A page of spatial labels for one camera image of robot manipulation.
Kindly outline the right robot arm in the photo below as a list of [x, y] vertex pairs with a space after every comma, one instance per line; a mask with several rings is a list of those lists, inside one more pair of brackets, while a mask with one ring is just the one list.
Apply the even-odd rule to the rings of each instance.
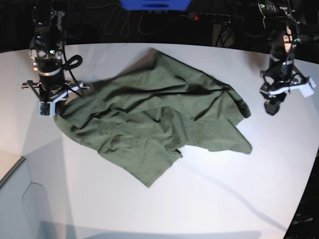
[[38, 98], [37, 113], [40, 116], [54, 116], [70, 93], [82, 97], [83, 91], [90, 88], [75, 78], [65, 78], [65, 72], [71, 73], [83, 62], [80, 55], [70, 59], [65, 56], [65, 14], [63, 0], [38, 0], [32, 11], [35, 32], [28, 53], [39, 80], [28, 80], [21, 87], [31, 89]]

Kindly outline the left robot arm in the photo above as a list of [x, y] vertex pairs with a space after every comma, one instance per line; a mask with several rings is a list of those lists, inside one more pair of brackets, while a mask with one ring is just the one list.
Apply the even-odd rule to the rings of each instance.
[[287, 93], [299, 90], [303, 97], [314, 94], [316, 84], [295, 66], [295, 50], [302, 43], [303, 26], [296, 21], [290, 0], [259, 0], [259, 12], [271, 43], [269, 67], [260, 71], [264, 83], [260, 94], [267, 114], [274, 116]]

